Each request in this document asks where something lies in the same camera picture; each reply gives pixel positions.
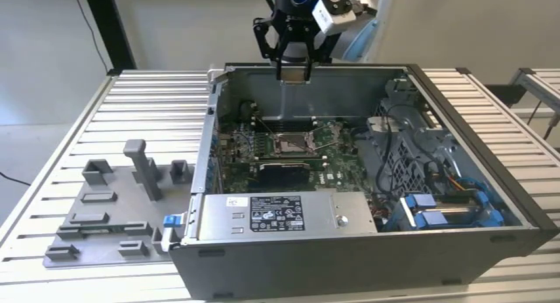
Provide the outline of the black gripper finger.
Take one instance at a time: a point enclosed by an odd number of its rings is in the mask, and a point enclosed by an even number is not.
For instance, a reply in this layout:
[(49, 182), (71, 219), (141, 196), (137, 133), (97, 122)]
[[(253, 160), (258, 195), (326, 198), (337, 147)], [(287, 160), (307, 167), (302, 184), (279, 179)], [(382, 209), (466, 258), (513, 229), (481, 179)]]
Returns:
[(318, 64), (330, 62), (334, 38), (326, 35), (319, 26), (306, 24), (303, 29), (303, 40), (307, 49), (305, 61), (305, 80), (311, 79), (313, 68)]
[[(267, 39), (271, 28), (278, 34), (275, 46), (271, 45)], [(254, 19), (254, 34), (263, 58), (269, 59), (271, 65), (277, 68), (277, 79), (282, 80), (283, 56), (290, 44), (290, 23), (278, 19), (255, 18)]]

